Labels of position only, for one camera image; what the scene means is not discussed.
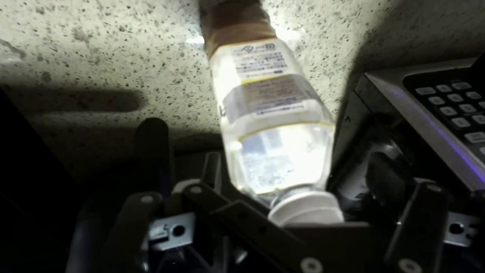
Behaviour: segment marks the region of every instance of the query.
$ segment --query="plastic bottle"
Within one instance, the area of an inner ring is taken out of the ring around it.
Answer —
[[[342,221],[325,191],[336,123],[261,5],[225,2],[204,30],[233,184],[278,224]]]

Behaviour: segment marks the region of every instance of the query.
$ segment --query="metal bracket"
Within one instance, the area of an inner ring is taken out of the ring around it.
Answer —
[[[481,224],[483,221],[478,217],[449,212],[445,243],[460,246],[460,247],[471,247],[474,243],[474,238],[478,237],[480,234]]]
[[[151,224],[149,241],[154,250],[171,250],[193,244],[196,229],[196,214],[181,214],[160,218]]]

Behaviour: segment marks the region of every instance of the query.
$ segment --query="metal screw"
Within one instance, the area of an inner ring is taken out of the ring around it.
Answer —
[[[201,194],[201,193],[202,193],[202,188],[201,188],[199,185],[195,185],[195,187],[192,187],[192,193],[193,193],[193,194]]]
[[[324,273],[322,262],[313,256],[307,256],[305,259],[302,259],[301,267],[304,273]]]
[[[155,199],[154,196],[143,196],[142,203],[152,203]]]
[[[424,268],[415,259],[399,259],[399,268],[405,273],[424,273]]]
[[[436,184],[430,184],[427,188],[431,190],[431,191],[437,191],[437,193],[442,193],[442,191],[443,191],[443,190],[442,190],[439,185],[436,185]]]

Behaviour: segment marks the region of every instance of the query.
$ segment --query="speckled surface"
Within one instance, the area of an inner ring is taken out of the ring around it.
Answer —
[[[485,3],[266,0],[280,36],[337,115],[352,74],[475,56]],[[178,149],[219,132],[196,0],[4,0],[0,83],[81,180],[131,155],[148,117]]]

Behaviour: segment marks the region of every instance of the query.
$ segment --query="white bottle cap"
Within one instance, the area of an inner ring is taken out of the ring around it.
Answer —
[[[343,223],[345,215],[334,194],[305,191],[281,200],[269,215],[278,226],[325,226]]]

